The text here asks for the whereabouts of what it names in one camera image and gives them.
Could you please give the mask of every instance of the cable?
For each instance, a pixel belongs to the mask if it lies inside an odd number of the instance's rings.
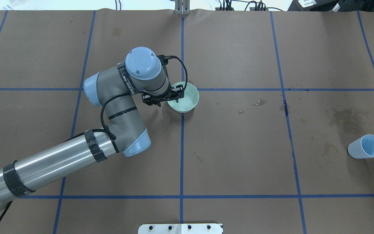
[[[0,216],[0,222],[1,220],[3,219],[4,215],[6,214],[6,212],[8,211],[9,207],[11,206],[11,203],[12,201],[10,201],[7,205],[6,205],[6,208],[4,209],[4,212],[1,214]]]
[[[246,11],[246,9],[248,9],[249,4],[251,4],[251,3],[255,3],[255,8],[256,8],[256,5],[258,4],[258,3],[255,2],[255,1],[250,1],[250,2],[248,2],[248,5],[246,5],[246,7],[245,7],[245,11]]]
[[[264,10],[264,9],[279,9],[279,8],[276,8],[276,7],[264,7],[264,8],[261,8],[259,10]]]
[[[361,2],[359,2],[359,4],[353,6],[352,8],[346,9],[344,12],[348,12],[348,11],[351,10],[351,9],[355,9],[355,8],[357,8],[358,6],[360,6],[362,3],[364,3],[364,2],[361,1]]]
[[[181,96],[181,94],[183,94],[183,92],[185,91],[185,89],[187,88],[187,81],[188,81],[187,68],[184,65],[183,61],[181,61],[181,59],[179,57],[175,56],[175,55],[165,56],[164,59],[165,60],[177,59],[181,63],[181,65],[183,66],[183,68],[184,68],[184,74],[185,74],[185,79],[186,79],[184,87],[183,87],[183,90],[176,97],[173,97],[173,98],[162,98],[162,97],[154,96],[154,95],[152,95],[150,93],[147,93],[147,92],[144,92],[144,91],[140,91],[140,93],[142,93],[144,95],[150,95],[153,99],[156,99],[156,100],[161,101],[161,102],[174,101],[174,100],[177,100]],[[165,64],[163,65],[163,69],[164,69],[165,75],[168,78],[168,73],[167,73],[167,69],[165,67]]]
[[[95,129],[92,129],[92,131],[93,131],[93,132],[104,132],[104,133],[108,134],[108,132],[107,132],[105,129],[101,129],[101,128],[95,128]],[[68,141],[70,141],[71,139],[74,139],[74,138],[76,138],[76,137],[83,136],[83,135],[84,135],[84,132],[81,132],[81,133],[77,134],[76,136],[67,139],[67,140],[64,141],[64,142],[68,142]]]

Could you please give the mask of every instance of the white metal plate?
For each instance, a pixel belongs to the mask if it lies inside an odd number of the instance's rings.
[[[141,225],[138,234],[223,234],[223,224]]]

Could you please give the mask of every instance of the silver metal cylinder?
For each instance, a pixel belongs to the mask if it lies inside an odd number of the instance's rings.
[[[110,157],[116,153],[106,133],[95,132],[94,134],[105,157]],[[79,136],[17,161],[15,170],[26,188],[37,190],[94,163],[96,163],[96,160],[89,150],[85,136]],[[15,198],[17,197],[10,192],[4,181],[3,169],[0,169],[0,210],[4,209],[6,204]]]

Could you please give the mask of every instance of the blue tape grid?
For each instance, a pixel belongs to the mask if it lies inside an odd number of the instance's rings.
[[[8,11],[4,13],[3,20],[0,25],[0,34],[4,25],[4,22],[6,20]],[[85,71],[86,71],[86,65],[87,65],[87,59],[89,56],[89,49],[92,39],[92,32],[93,32],[93,26],[95,22],[95,14],[96,11],[93,11],[92,16],[92,24],[88,39],[88,44],[86,48],[86,56],[85,61],[83,65],[82,70],[82,76],[80,81],[80,87],[79,88],[0,88],[0,91],[79,91],[78,97],[77,97],[77,103],[76,103],[76,109],[73,119],[73,127],[71,131],[71,136],[74,135],[74,129],[76,126],[77,121],[77,114],[79,111],[79,104],[80,104],[80,98],[81,98],[81,92],[83,91],[83,80],[85,77]],[[365,46],[368,51],[371,64],[374,69],[374,59],[370,51],[370,47],[368,45],[368,40],[366,38],[365,30],[363,28],[362,18],[360,15],[360,12],[357,12],[357,16],[359,19],[360,28],[362,30],[363,39],[365,41]],[[282,79],[282,70],[280,66],[280,58],[279,58],[279,50],[278,50],[278,43],[276,40],[276,33],[275,33],[275,25],[273,21],[273,14],[270,12],[270,19],[271,19],[271,26],[272,26],[272,33],[273,33],[273,39],[274,39],[274,46],[275,46],[275,52],[276,52],[276,58],[277,58],[277,64],[278,64],[278,72],[279,72],[279,79],[281,88],[199,88],[199,91],[281,91],[282,92],[282,98],[284,100],[284,106],[285,106],[285,112],[287,113],[287,104],[286,104],[286,92],[292,92],[292,91],[360,91],[360,92],[373,92],[374,89],[338,89],[338,88],[285,88],[283,84]],[[181,60],[184,61],[184,18],[181,19]],[[181,80],[184,81],[184,73],[183,69],[181,67]],[[288,117],[288,114],[286,114],[286,120],[287,120],[287,127],[288,127],[288,136],[290,139],[291,149],[292,149],[292,157],[293,157],[293,164],[294,164],[294,174],[295,174],[295,182],[297,186],[297,194],[267,194],[267,195],[184,195],[184,114],[181,115],[181,162],[180,162],[180,195],[122,195],[122,196],[107,196],[107,195],[64,195],[64,186],[66,182],[66,178],[63,178],[61,183],[61,190],[60,194],[58,196],[56,195],[30,195],[27,197],[23,197],[22,199],[57,199],[58,200],[58,208],[56,212],[56,219],[55,224],[53,228],[53,233],[55,234],[57,231],[58,226],[58,219],[60,215],[61,210],[61,202],[64,199],[179,199],[180,200],[180,222],[183,223],[183,200],[184,199],[298,199],[300,204],[300,213],[301,213],[301,221],[303,225],[303,232],[306,233],[306,227],[305,227],[305,218],[304,218],[304,211],[303,211],[303,203],[302,199],[309,199],[309,198],[344,198],[344,197],[374,197],[374,194],[301,194],[300,191],[300,184],[298,179],[298,170],[297,170],[297,162],[295,159],[295,152],[294,152],[294,145],[293,145],[293,139],[292,139],[292,132],[291,132],[291,125],[290,120]]]

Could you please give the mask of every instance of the light green bowl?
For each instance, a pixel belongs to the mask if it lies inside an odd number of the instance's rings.
[[[183,85],[184,87],[184,84],[185,82],[178,82],[173,84],[172,87],[177,85]],[[197,103],[199,103],[199,91],[190,83],[187,83],[187,87],[184,90],[184,98],[178,99],[178,103],[176,101],[168,101],[168,105],[179,113],[191,111]]]

